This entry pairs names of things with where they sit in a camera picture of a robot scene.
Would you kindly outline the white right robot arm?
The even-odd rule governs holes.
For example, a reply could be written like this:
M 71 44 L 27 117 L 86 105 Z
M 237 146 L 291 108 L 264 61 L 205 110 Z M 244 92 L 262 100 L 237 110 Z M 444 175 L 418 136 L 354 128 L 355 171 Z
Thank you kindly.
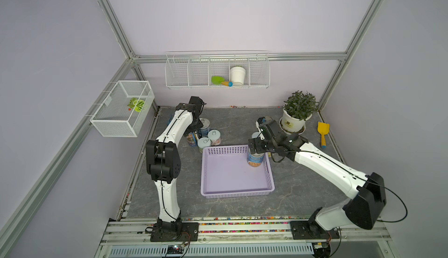
M 318 149 L 299 134 L 287 135 L 271 117 L 256 121 L 259 135 L 248 142 L 252 154 L 270 152 L 288 158 L 312 171 L 340 189 L 346 199 L 331 207 L 320 207 L 304 225 L 312 238 L 326 235 L 336 227 L 356 225 L 371 230 L 383 211 L 386 200 L 384 179 L 352 169 Z

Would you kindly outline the tall can with plastic lid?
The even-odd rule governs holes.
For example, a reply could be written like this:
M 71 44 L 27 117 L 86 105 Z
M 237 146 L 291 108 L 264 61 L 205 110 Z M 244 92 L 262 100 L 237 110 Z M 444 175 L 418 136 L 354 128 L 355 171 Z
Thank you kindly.
M 196 147 L 198 142 L 198 135 L 196 132 L 191 132 L 186 136 L 189 146 Z

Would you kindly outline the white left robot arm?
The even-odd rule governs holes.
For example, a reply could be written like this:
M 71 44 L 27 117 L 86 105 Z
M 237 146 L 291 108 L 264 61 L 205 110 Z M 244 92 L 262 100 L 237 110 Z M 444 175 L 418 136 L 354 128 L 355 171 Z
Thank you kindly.
M 178 145 L 182 137 L 200 129 L 200 115 L 204 101 L 192 96 L 188 103 L 180 103 L 170 123 L 156 140 L 145 146 L 147 173 L 154 181 L 159 199 L 159 216 L 151 231 L 151 242 L 175 242 L 198 239 L 198 224 L 184 223 L 177 201 L 177 178 L 182 162 Z

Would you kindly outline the blue Progresso soup can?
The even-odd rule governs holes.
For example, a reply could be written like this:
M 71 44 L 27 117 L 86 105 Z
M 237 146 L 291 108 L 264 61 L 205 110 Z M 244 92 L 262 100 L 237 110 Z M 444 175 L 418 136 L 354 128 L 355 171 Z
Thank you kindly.
M 252 153 L 252 149 L 248 147 L 247 150 L 247 163 L 252 167 L 258 167 L 262 164 L 265 153 L 259 154 L 259 153 Z

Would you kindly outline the dark blue tin can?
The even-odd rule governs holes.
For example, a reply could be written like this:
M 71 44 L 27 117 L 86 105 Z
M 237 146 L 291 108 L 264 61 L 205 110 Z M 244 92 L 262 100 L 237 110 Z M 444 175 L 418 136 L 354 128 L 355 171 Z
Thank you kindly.
M 202 127 L 199 129 L 199 135 L 201 138 L 207 137 L 208 133 L 211 131 L 211 123 L 206 118 L 200 118 L 200 121 L 202 122 Z

